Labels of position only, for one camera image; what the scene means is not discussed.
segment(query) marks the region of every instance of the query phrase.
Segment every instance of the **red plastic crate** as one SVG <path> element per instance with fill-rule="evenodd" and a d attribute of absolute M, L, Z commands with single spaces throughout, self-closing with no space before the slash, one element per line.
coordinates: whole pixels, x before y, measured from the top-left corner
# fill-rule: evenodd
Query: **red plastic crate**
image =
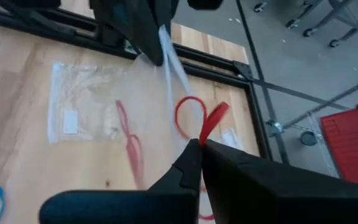
<path fill-rule="evenodd" d="M 321 128 L 342 178 L 358 183 L 358 105 L 322 117 Z"/>

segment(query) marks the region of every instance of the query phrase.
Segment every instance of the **clear plastic bag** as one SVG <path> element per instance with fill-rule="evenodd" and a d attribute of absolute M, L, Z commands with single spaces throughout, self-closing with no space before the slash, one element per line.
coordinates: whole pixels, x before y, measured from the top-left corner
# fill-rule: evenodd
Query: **clear plastic bag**
<path fill-rule="evenodd" d="M 188 138 L 175 126 L 176 105 L 184 97 L 192 96 L 193 91 L 164 27 L 159 34 L 163 65 L 156 67 L 145 55 L 138 56 L 121 80 L 122 94 L 117 100 L 121 128 L 139 189 L 147 189 L 158 181 L 183 152 L 189 139 L 199 137 L 203 125 L 201 106 L 187 101 L 178 110 L 177 123 Z M 233 129 L 223 131 L 220 139 L 213 140 L 241 147 Z M 201 222 L 213 220 L 205 191 L 200 193 L 200 218 Z"/>
<path fill-rule="evenodd" d="M 119 121 L 114 96 L 123 69 L 54 63 L 48 111 L 48 141 L 114 140 Z"/>

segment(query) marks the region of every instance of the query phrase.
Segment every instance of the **wooden table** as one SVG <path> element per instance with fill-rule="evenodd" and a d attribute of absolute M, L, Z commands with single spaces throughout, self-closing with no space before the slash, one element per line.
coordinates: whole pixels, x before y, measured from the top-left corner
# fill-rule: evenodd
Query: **wooden table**
<path fill-rule="evenodd" d="M 87 1 L 63 6 L 92 16 Z M 173 41 L 227 59 L 247 62 L 244 48 L 178 24 Z M 0 27 L 0 185 L 6 196 L 2 223 L 37 223 L 50 196 L 69 189 L 135 189 L 125 141 L 47 141 L 52 63 L 130 67 L 132 61 Z M 214 130 L 235 130 L 243 150 L 259 155 L 243 90 L 188 76 L 209 111 L 231 107 Z"/>

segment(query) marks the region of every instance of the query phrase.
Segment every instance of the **concrete floor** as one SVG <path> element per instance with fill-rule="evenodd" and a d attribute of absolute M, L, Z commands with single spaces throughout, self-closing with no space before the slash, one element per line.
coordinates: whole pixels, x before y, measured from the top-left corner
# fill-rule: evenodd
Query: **concrete floor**
<path fill-rule="evenodd" d="M 328 100 L 358 83 L 358 34 L 335 49 L 328 47 L 329 41 L 340 38 L 350 29 L 349 26 L 334 19 L 314 36 L 302 37 L 305 29 L 316 24 L 332 9 L 327 1 L 323 1 L 295 29 L 287 29 L 285 24 L 301 11 L 299 1 L 271 1 L 264 12 L 255 13 L 252 9 L 257 2 L 258 0 L 241 0 L 266 82 L 323 100 Z M 350 4 L 346 12 L 353 20 L 358 21 L 358 0 Z M 182 0 L 174 21 L 244 45 L 247 52 L 250 52 L 239 10 L 233 0 L 225 0 L 222 6 L 213 12 L 195 11 Z M 250 58 L 254 76 L 261 78 L 257 75 L 251 54 L 247 56 Z M 257 86 L 255 90 L 264 120 L 272 119 L 262 88 Z M 314 101 L 276 90 L 268 90 L 268 93 L 277 120 L 281 123 L 286 123 L 318 105 Z M 353 108 L 358 103 L 358 91 L 337 103 L 341 105 L 339 109 L 327 107 L 315 114 L 315 118 L 340 112 L 344 108 Z M 299 125 L 313 127 L 308 119 Z M 332 160 L 325 145 L 322 143 L 312 147 L 304 146 L 298 139 L 301 133 L 300 130 L 289 129 L 282 134 L 290 164 L 335 176 L 336 172 L 331 168 Z M 274 158 L 280 161 L 275 138 L 270 138 L 270 147 Z"/>

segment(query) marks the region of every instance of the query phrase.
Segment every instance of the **caster wheel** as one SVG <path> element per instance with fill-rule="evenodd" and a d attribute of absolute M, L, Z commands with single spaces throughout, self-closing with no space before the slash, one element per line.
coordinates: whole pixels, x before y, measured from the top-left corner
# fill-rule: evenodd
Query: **caster wheel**
<path fill-rule="evenodd" d="M 296 27 L 298 27 L 298 21 L 291 19 L 290 21 L 287 22 L 285 27 L 288 29 L 296 28 Z"/>
<path fill-rule="evenodd" d="M 307 29 L 303 32 L 303 36 L 304 37 L 310 37 L 314 34 L 314 32 L 316 32 L 314 29 Z"/>
<path fill-rule="evenodd" d="M 329 46 L 330 47 L 337 47 L 337 46 L 339 46 L 339 43 L 340 43 L 339 40 L 332 40 L 332 41 L 330 41 Z"/>
<path fill-rule="evenodd" d="M 317 144 L 316 136 L 311 131 L 305 131 L 301 134 L 299 140 L 306 146 L 314 146 Z"/>
<path fill-rule="evenodd" d="M 254 7 L 254 12 L 263 12 L 265 9 L 265 5 L 266 3 L 264 2 L 256 4 L 256 6 Z"/>

